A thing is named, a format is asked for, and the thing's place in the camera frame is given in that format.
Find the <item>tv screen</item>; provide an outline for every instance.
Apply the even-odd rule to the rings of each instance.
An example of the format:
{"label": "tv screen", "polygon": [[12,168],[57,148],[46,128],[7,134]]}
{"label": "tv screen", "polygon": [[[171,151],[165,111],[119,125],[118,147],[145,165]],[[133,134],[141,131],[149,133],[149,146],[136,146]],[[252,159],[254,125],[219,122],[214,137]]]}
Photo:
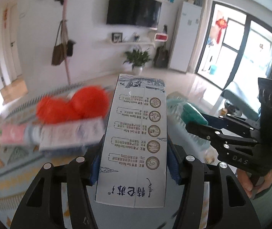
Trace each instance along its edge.
{"label": "tv screen", "polygon": [[109,0],[106,24],[157,29],[161,2],[155,0]]}

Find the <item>white cabinet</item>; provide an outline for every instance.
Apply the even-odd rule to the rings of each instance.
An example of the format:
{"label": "white cabinet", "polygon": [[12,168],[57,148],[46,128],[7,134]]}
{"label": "white cabinet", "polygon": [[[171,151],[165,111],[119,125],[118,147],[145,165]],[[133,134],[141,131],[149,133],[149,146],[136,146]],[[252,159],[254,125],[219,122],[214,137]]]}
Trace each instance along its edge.
{"label": "white cabinet", "polygon": [[183,2],[178,12],[169,68],[186,72],[199,27],[202,8]]}

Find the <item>metal screw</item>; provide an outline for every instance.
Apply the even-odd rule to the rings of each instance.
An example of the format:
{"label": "metal screw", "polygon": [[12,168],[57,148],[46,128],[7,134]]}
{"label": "metal screw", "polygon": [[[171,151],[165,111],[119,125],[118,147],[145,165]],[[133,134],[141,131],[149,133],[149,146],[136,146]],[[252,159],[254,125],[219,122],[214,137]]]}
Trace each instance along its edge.
{"label": "metal screw", "polygon": [[223,169],[226,169],[227,168],[227,163],[221,162],[220,167],[223,168]]}
{"label": "metal screw", "polygon": [[51,163],[44,164],[44,169],[50,169],[50,168],[51,168]]}
{"label": "metal screw", "polygon": [[191,155],[188,155],[188,156],[186,157],[186,159],[187,159],[189,162],[193,162],[193,161],[195,160],[195,158],[194,158],[193,156],[191,156]]}
{"label": "metal screw", "polygon": [[84,157],[77,157],[76,161],[77,161],[78,163],[82,163],[82,162],[85,161],[85,158],[84,158]]}

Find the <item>sliding glass door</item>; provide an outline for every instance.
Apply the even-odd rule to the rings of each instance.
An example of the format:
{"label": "sliding glass door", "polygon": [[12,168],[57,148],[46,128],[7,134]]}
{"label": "sliding glass door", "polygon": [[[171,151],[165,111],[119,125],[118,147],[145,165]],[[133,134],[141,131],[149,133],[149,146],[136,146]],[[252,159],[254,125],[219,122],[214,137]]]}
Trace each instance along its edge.
{"label": "sliding glass door", "polygon": [[272,79],[272,28],[243,11],[213,2],[197,74],[220,89],[232,81],[258,95],[258,77]]}

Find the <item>green object in plastic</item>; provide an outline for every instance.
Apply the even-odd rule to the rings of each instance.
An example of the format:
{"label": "green object in plastic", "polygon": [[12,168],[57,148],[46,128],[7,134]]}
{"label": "green object in plastic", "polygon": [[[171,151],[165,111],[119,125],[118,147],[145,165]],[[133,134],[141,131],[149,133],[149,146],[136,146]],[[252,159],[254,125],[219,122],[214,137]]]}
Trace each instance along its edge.
{"label": "green object in plastic", "polygon": [[184,102],[181,119],[185,124],[188,124],[190,121],[194,121],[198,124],[208,125],[208,121],[201,115],[201,113],[187,102]]}

